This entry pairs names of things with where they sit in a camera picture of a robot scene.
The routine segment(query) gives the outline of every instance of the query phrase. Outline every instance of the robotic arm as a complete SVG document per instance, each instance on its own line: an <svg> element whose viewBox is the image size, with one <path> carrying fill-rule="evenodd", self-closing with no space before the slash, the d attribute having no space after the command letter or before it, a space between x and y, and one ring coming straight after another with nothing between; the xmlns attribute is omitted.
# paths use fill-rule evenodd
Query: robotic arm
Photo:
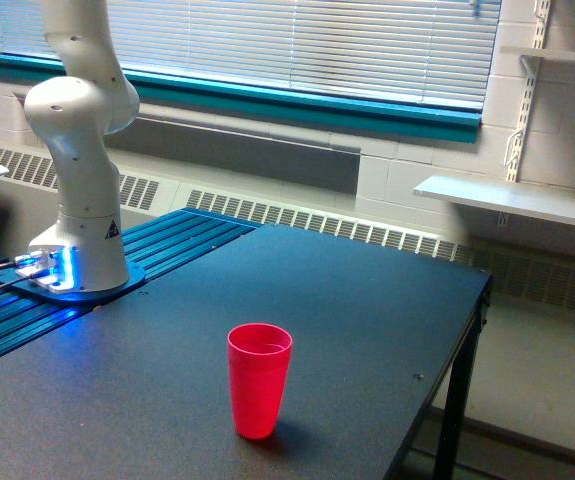
<svg viewBox="0 0 575 480"><path fill-rule="evenodd" d="M120 225L119 174L103 136L127 127L139 98L120 68L111 42L106 0L42 0L45 37L66 77L32 88L25 114L47 144L58 176L56 224L30 243L43 260L23 276L52 293L102 291L129 279Z"/></svg>

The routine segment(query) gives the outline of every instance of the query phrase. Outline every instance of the window blinds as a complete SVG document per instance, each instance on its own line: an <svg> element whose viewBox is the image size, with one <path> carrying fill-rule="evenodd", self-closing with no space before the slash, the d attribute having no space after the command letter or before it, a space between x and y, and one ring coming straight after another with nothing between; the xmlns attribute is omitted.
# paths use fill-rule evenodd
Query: window blinds
<svg viewBox="0 0 575 480"><path fill-rule="evenodd" d="M125 68L482 109L500 0L109 0ZM38 0L0 0L0 53L53 56Z"/></svg>

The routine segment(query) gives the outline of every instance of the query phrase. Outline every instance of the heater vent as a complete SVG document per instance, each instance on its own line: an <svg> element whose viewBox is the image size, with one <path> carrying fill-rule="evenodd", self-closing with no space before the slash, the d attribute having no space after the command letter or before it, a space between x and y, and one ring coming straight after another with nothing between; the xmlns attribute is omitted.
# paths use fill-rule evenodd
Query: heater vent
<svg viewBox="0 0 575 480"><path fill-rule="evenodd" d="M559 265L555 261L548 262L513 252L508 254L485 248L473 249L442 239L438 235L295 205L272 205L267 200L261 202L252 198L231 197L225 192L216 195L193 188L186 206L225 213L257 223L280 223L342 236L490 270L494 275L495 293L575 310L575 267Z"/></svg>
<svg viewBox="0 0 575 480"><path fill-rule="evenodd" d="M50 158L0 148L0 165L9 172L4 178L51 190L58 189L56 170ZM149 211L160 182L133 175L120 176L120 204Z"/></svg>

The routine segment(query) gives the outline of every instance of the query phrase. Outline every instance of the blue aluminum rail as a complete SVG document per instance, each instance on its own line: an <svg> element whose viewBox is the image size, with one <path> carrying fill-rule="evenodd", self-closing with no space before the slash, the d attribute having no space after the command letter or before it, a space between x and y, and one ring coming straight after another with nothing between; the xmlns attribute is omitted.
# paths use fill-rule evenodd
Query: blue aluminum rail
<svg viewBox="0 0 575 480"><path fill-rule="evenodd" d="M184 209L123 233L127 260L142 266L147 282L236 240L260 225ZM0 356L88 313L93 307L63 307L20 291L0 291Z"/></svg>

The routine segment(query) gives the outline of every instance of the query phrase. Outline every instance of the window sill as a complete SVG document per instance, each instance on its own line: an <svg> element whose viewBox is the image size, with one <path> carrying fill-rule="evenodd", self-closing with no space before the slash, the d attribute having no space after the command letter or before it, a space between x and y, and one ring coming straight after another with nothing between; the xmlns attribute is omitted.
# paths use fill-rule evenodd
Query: window sill
<svg viewBox="0 0 575 480"><path fill-rule="evenodd" d="M57 60L0 55L0 80L34 83L64 73ZM146 102L177 103L295 121L313 127L474 143L481 115L438 108L353 100L125 70Z"/></svg>

